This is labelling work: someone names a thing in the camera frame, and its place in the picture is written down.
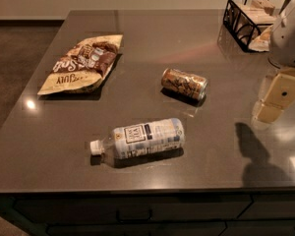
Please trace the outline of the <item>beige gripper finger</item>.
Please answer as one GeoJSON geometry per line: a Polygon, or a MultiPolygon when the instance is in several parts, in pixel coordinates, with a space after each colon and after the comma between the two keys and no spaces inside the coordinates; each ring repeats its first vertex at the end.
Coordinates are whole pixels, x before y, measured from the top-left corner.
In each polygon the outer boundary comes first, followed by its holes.
{"type": "Polygon", "coordinates": [[[295,102],[295,68],[283,68],[266,75],[253,108],[253,119],[271,124],[295,102]]]}

